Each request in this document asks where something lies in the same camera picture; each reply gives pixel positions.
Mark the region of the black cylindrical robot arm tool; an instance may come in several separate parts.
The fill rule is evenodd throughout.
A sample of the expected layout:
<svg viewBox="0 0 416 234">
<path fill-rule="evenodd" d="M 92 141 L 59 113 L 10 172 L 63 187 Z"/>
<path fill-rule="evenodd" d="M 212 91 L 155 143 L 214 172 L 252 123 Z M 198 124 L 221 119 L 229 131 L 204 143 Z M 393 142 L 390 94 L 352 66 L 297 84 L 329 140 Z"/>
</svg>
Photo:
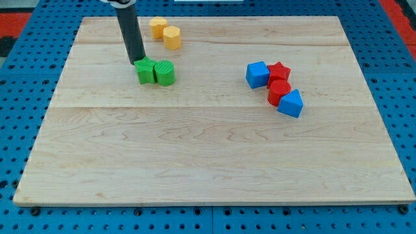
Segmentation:
<svg viewBox="0 0 416 234">
<path fill-rule="evenodd" d="M 146 56 L 135 1 L 117 1 L 116 13 L 131 64 Z"/>
</svg>

